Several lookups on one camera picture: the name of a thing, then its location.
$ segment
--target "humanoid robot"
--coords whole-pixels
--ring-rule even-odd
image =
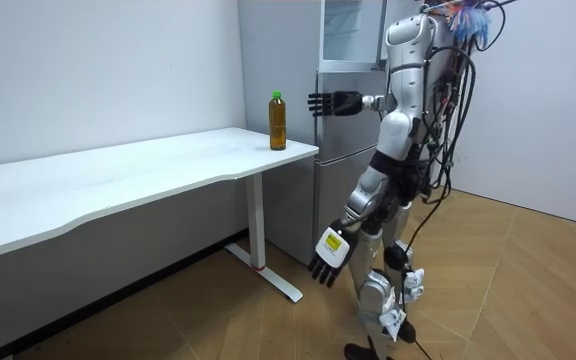
[[[314,279],[330,287],[349,265],[370,348],[346,345],[348,360],[390,360],[388,343],[398,338],[416,341],[415,329],[404,311],[405,303],[423,293],[424,273],[423,269],[413,270],[412,242],[405,244],[401,235],[412,201],[421,195],[425,202],[432,202],[431,178],[437,177],[437,172],[439,177],[448,173],[449,182],[454,142],[474,86],[475,68],[468,54],[475,40],[455,40],[445,16],[423,9],[386,31],[386,95],[341,91],[311,94],[308,101],[315,116],[369,110],[382,117],[377,151],[350,194],[346,214],[326,229],[308,267]],[[467,89],[470,95],[464,106]],[[452,142],[448,140],[451,124],[455,125]],[[433,171],[433,164],[440,168]],[[435,200],[436,206],[449,185]],[[384,239],[382,225],[390,221],[396,224],[395,236]],[[372,269],[381,243],[385,271]]]

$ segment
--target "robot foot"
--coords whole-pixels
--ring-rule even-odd
[[[346,360],[380,360],[371,348],[361,347],[355,344],[346,344],[344,347]]]

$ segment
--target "robot leg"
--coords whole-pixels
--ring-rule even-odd
[[[372,269],[374,254],[382,241],[381,226],[365,225],[359,230],[359,242],[348,265],[370,348],[348,344],[344,355],[347,360],[391,360],[388,343],[398,336],[413,342],[414,328],[399,309],[389,276],[383,270]]]
[[[388,342],[392,339],[382,334],[383,325],[379,316],[383,314],[384,305],[392,300],[391,285],[385,274],[372,270],[374,254],[379,249],[383,231],[370,234],[359,230],[359,242],[350,259],[348,266],[352,275],[357,302],[359,305],[359,318],[368,335],[370,348],[362,348],[348,344],[344,349],[347,360],[390,360],[388,357]]]
[[[424,269],[412,270],[413,269],[413,260],[414,260],[414,253],[413,249],[408,249],[408,244],[404,243],[401,240],[401,236],[404,232],[404,228],[408,223],[408,218],[410,217],[410,208],[412,207],[412,203],[408,203],[405,206],[400,206],[395,213],[393,221],[395,222],[395,233],[394,236],[390,239],[383,239],[384,244],[384,264],[385,264],[385,271],[390,279],[392,286],[395,288],[395,295],[397,297],[397,302],[401,304],[401,294],[402,294],[402,287],[403,287],[403,294],[405,296],[406,303],[413,302],[417,300],[424,292],[424,287],[422,286],[423,277],[424,277]],[[398,247],[403,249],[404,251],[408,249],[406,253],[407,263],[405,264],[405,268],[407,269],[406,273],[406,281],[404,277],[402,277],[401,271],[397,269],[397,266],[388,266],[389,263],[392,264],[392,261],[389,261],[388,254],[389,251],[386,251],[389,247]]]

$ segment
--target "white desk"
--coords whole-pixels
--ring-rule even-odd
[[[299,290],[265,268],[261,172],[318,152],[238,128],[112,146],[0,165],[0,255],[96,218],[222,180],[246,177],[249,255],[227,248],[293,301]]]

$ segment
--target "wooden floor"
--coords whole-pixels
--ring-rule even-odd
[[[413,209],[406,240],[428,211]],[[327,289],[268,247],[298,304],[221,251],[15,359],[342,360],[366,343],[347,272]],[[414,250],[426,293],[409,316],[433,359],[576,359],[576,223],[453,193]]]

